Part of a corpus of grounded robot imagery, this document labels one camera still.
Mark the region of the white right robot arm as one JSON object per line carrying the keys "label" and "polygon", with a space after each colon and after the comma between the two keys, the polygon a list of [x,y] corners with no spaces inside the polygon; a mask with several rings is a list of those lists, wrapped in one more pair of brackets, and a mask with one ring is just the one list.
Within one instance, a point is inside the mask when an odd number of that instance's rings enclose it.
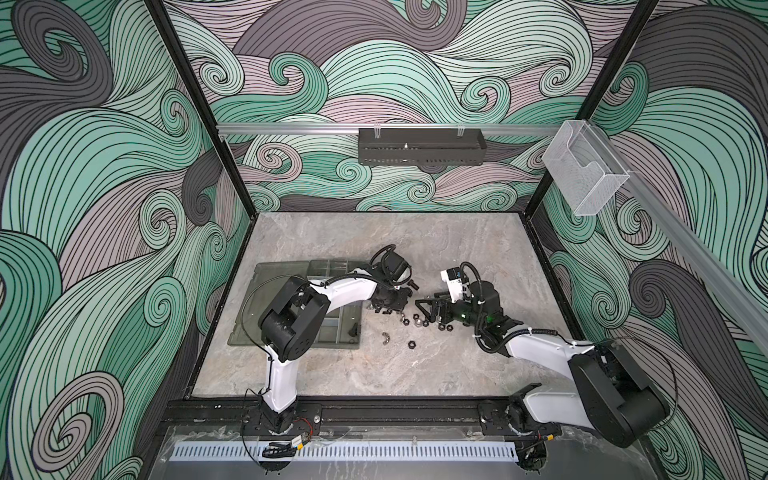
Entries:
{"label": "white right robot arm", "polygon": [[627,447],[672,412],[623,345],[568,339],[556,329],[514,319],[504,312],[490,282],[451,286],[416,306],[423,321],[441,330],[455,324],[471,328],[487,354],[535,363],[568,380],[565,389],[531,383],[511,395],[503,417],[518,436],[544,439],[567,425]]}

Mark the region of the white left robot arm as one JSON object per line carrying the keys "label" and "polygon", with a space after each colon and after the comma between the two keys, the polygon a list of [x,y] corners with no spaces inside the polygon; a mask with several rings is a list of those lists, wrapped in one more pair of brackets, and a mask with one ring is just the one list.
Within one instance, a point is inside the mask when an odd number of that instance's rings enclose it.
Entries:
{"label": "white left robot arm", "polygon": [[325,316],[356,302],[368,301],[375,311],[404,311],[413,292],[412,265],[387,245],[362,268],[323,280],[290,275],[259,318],[268,356],[263,401],[282,414],[297,399],[298,361],[310,349]]}

